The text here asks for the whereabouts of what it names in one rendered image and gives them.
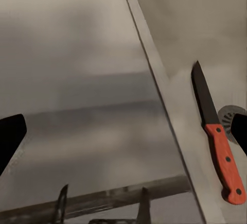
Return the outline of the parer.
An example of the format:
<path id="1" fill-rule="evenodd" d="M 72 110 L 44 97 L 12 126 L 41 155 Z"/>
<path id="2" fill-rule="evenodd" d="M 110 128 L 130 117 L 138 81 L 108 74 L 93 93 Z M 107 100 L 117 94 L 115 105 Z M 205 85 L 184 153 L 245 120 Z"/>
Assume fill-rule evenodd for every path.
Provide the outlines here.
<path id="1" fill-rule="evenodd" d="M 195 64 L 193 76 L 206 121 L 206 125 L 203 127 L 210 137 L 215 165 L 226 188 L 224 198 L 233 205 L 242 205 L 247 200 L 247 194 L 226 138 L 224 127 L 220 124 L 205 76 L 198 61 Z"/>

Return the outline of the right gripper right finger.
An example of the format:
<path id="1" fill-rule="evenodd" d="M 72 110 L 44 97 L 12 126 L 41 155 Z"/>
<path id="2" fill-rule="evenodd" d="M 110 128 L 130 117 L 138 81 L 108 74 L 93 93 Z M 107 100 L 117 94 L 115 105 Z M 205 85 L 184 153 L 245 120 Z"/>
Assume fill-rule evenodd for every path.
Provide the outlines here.
<path id="1" fill-rule="evenodd" d="M 247 116 L 234 114 L 229 132 L 233 134 L 233 138 L 237 140 L 247 155 Z"/>

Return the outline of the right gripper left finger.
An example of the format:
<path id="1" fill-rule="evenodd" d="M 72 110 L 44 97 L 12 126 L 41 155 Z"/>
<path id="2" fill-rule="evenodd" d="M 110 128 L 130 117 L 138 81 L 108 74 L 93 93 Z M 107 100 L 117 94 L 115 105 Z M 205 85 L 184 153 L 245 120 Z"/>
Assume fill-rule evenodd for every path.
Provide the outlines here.
<path id="1" fill-rule="evenodd" d="M 22 114 L 0 119 L 0 175 L 26 133 L 26 123 Z"/>

